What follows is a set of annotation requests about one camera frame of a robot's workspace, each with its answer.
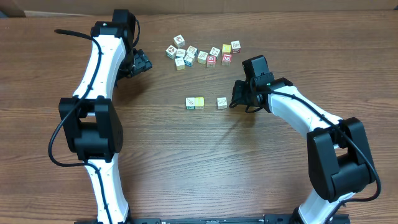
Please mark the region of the white wooden block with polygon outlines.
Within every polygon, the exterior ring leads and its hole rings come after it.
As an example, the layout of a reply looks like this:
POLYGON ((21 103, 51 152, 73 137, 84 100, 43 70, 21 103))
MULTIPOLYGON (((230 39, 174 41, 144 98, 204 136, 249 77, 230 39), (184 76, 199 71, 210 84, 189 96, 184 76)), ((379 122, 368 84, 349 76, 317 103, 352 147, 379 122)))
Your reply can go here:
POLYGON ((226 109, 228 107, 228 101, 226 97, 217 98, 217 108, 219 110, 226 109))

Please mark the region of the red letter wooden block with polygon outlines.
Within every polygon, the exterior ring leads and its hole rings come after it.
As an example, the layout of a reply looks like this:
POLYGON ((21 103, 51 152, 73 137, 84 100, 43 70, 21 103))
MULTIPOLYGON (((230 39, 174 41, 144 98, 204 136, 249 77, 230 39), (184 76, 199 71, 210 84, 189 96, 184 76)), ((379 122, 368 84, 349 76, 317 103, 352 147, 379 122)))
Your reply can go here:
POLYGON ((223 54, 223 58, 221 64, 224 66, 230 66, 232 55, 231 54, 223 54))

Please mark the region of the letter L wooden block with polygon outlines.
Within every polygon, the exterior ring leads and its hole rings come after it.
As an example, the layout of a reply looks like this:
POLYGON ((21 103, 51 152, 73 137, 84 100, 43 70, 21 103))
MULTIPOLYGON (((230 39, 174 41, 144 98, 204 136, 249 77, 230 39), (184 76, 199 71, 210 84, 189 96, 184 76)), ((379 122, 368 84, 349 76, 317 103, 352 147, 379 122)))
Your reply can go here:
POLYGON ((205 99, 204 97, 195 97, 195 109, 203 109, 205 106, 205 99))

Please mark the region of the green sided wooden block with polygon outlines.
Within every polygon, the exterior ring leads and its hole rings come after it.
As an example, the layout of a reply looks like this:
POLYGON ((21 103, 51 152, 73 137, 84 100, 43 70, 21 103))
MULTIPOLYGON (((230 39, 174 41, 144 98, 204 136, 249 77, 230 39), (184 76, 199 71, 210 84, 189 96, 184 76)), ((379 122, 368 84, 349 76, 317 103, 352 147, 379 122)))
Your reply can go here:
POLYGON ((195 97, 187 97, 185 99, 186 109, 194 110, 195 109, 195 97))

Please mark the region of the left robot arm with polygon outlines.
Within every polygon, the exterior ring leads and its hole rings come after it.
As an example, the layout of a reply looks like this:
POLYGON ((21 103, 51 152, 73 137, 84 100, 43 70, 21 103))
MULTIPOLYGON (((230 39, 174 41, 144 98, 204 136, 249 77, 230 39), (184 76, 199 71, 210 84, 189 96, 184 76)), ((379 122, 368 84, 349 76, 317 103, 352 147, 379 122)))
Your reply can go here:
POLYGON ((56 32, 88 39, 91 56, 80 85, 70 98, 61 98, 61 122, 71 152, 90 176, 98 207, 93 223, 131 223, 130 207, 119 175, 123 127, 112 102, 118 80, 152 68, 143 50, 136 49, 139 21, 127 9, 116 9, 110 22, 98 21, 90 34, 58 29, 56 32))

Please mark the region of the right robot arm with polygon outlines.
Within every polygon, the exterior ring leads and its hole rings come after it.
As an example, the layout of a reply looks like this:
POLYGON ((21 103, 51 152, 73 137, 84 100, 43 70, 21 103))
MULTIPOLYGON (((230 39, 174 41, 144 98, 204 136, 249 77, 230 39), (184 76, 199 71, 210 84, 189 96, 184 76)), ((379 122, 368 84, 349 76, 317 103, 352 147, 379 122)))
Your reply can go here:
POLYGON ((359 119, 340 118, 304 97, 286 78, 274 78, 265 56, 242 62, 244 81, 234 84, 230 108, 246 113, 266 110, 282 118, 307 142, 308 175, 313 190, 291 215, 265 215, 264 223, 349 223, 337 211, 349 202, 369 202, 381 193, 366 131, 359 119), (376 193, 358 199, 356 193, 376 183, 376 193))

